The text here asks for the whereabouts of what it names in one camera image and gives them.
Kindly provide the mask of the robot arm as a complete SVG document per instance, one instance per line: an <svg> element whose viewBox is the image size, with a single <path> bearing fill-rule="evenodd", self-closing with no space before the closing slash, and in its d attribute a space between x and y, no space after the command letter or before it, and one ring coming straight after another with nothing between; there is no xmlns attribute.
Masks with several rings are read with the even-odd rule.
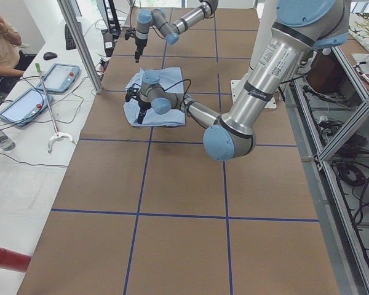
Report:
<svg viewBox="0 0 369 295"><path fill-rule="evenodd" d="M135 38L135 62L138 63L148 43L149 29L155 27L170 45L179 40L180 34L200 21L214 17L218 8L218 1L200 1L200 5L173 23L166 19L163 9L140 9L137 15L137 25L132 36Z"/></svg>
<svg viewBox="0 0 369 295"><path fill-rule="evenodd" d="M252 126L273 98L280 84L292 77L292 69L308 50L335 47L346 42L349 1L278 1L271 40L245 81L230 110L219 114L186 94L166 92L153 70L145 71L135 98L140 111L162 115L178 109L205 128L204 149L213 159L242 157L255 147Z"/></svg>

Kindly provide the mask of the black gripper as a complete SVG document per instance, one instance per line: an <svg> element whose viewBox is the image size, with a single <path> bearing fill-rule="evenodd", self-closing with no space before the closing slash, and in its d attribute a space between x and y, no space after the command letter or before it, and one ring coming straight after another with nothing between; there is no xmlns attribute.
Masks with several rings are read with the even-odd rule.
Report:
<svg viewBox="0 0 369 295"><path fill-rule="evenodd" d="M139 124L143 123L143 118L145 118L146 114L147 114L147 110L151 109L151 103L150 102L145 102L141 99L138 100L138 105L140 107L140 112L138 114L138 118L137 118L137 122Z"/></svg>
<svg viewBox="0 0 369 295"><path fill-rule="evenodd" d="M136 51L135 51L135 62L138 63L140 61L140 58L143 54L144 48L147 46L147 39L140 39L140 38L136 38L135 39L135 45L136 45Z"/></svg>

